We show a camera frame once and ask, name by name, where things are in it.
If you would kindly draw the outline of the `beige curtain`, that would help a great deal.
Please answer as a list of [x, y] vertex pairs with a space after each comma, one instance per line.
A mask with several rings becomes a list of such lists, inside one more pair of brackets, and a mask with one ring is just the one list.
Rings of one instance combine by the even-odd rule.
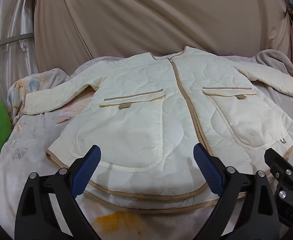
[[101, 56], [164, 56], [185, 46], [251, 57], [290, 55], [284, 0], [34, 0], [40, 71], [72, 74]]

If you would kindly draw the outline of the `cream quilted jacket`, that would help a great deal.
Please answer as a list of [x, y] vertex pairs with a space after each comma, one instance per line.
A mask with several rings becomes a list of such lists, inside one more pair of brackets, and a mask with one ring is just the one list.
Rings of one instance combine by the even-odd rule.
[[23, 113], [54, 111], [93, 88], [47, 158], [69, 167], [97, 145], [101, 161], [87, 196], [125, 211], [185, 212], [217, 202], [194, 161], [196, 144], [247, 174], [268, 171], [268, 148], [291, 153], [293, 120], [254, 81], [293, 97], [288, 74], [185, 47], [163, 57], [89, 61], [69, 81], [27, 94]]

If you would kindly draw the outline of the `silver satin curtain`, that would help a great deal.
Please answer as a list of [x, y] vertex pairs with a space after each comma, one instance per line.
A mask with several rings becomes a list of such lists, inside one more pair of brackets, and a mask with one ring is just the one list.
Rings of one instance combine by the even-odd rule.
[[39, 72], [34, 43], [34, 0], [0, 0], [0, 99], [18, 80]]

